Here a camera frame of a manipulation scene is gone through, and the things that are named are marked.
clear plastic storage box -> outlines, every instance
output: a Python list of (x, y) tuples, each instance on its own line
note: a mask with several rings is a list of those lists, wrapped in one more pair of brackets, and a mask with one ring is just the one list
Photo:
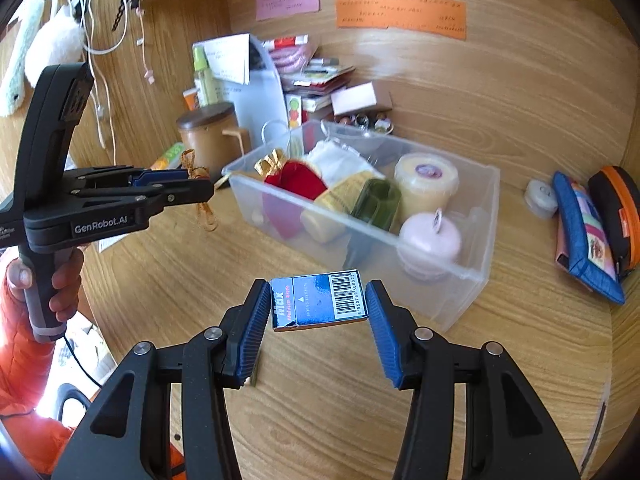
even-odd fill
[[(362, 282), (382, 280), (395, 304), (428, 316), (437, 323), (435, 328), (439, 330), (448, 330), (478, 297), (489, 279), (498, 217), (500, 171), (400, 137), (373, 133), (369, 137), (363, 137), (361, 130), (351, 126), (310, 121), (292, 133), (292, 138), (298, 141), (293, 144), (302, 145), (302, 140), (306, 152), (327, 137), (337, 139), (343, 146), (356, 149), (387, 178), (393, 178), (396, 163), (407, 153), (431, 153), (452, 162), (458, 169), (460, 186), (450, 199), (445, 215), (462, 234), (462, 252), (456, 263), (434, 259), (431, 264), (442, 271), (440, 277), (430, 282), (417, 280), (405, 273), (399, 263), (398, 245), (404, 244), (397, 236), (399, 226), (395, 226), (392, 232), (384, 232), (249, 176), (233, 174), (235, 171), (255, 172), (254, 165), (274, 148), (286, 149), (289, 136), (260, 146), (223, 170), (224, 174), (232, 173), (230, 183), (242, 216), (249, 224), (307, 254), (330, 271), (343, 269), (347, 246), (352, 238), (352, 243), (368, 246), (369, 256), (358, 266)], [(300, 224), (300, 213), (304, 209), (313, 211), (316, 216), (320, 215), (327, 221), (340, 222), (345, 226), (345, 232), (326, 244), (313, 240), (304, 229), (293, 237), (283, 239), (265, 214), (266, 202), (269, 203), (270, 211), (280, 211), (280, 232), (283, 231), (282, 222), (290, 222), (292, 228)], [(402, 250), (413, 249), (404, 246)]]

plush toy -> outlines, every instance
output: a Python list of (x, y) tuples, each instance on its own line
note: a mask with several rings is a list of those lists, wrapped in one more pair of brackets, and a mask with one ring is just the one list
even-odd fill
[(49, 65), (75, 63), (82, 57), (84, 29), (63, 6), (37, 33), (26, 56), (27, 79), (35, 88), (40, 74)]
[(35, 2), (20, 22), (14, 51), (0, 86), (0, 116), (13, 115), (24, 102), (24, 65), (27, 51), (40, 28), (44, 2)]

orange sleeve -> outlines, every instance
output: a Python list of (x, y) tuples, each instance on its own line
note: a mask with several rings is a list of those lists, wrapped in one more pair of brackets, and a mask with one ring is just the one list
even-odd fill
[(40, 474), (51, 475), (74, 430), (37, 413), (2, 421), (14, 444)]
[[(172, 469), (182, 469), (184, 467), (184, 457), (182, 453), (178, 451), (173, 444), (169, 444), (171, 450), (171, 468)], [(186, 480), (187, 473), (184, 471), (174, 475), (173, 480)]]
[(0, 390), (4, 402), (35, 408), (47, 385), (55, 345), (33, 338), (27, 306), (9, 291), (6, 275), (0, 290)]

brown canister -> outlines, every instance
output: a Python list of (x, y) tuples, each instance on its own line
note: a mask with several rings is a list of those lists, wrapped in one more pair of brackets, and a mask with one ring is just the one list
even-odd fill
[(230, 162), (251, 150), (249, 131), (238, 127), (233, 103), (216, 103), (185, 113), (176, 125), (184, 145), (195, 150), (195, 164), (217, 180)]

gripper handle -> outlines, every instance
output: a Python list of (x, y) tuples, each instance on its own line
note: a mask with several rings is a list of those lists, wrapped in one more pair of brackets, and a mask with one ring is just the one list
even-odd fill
[(57, 268), (69, 261), (73, 248), (38, 254), (28, 244), (22, 244), (18, 251), (22, 262), (33, 273), (33, 285), (24, 291), (33, 336), (39, 343), (57, 341), (65, 335), (66, 321), (60, 323), (49, 308), (49, 301), (58, 293), (51, 278)]

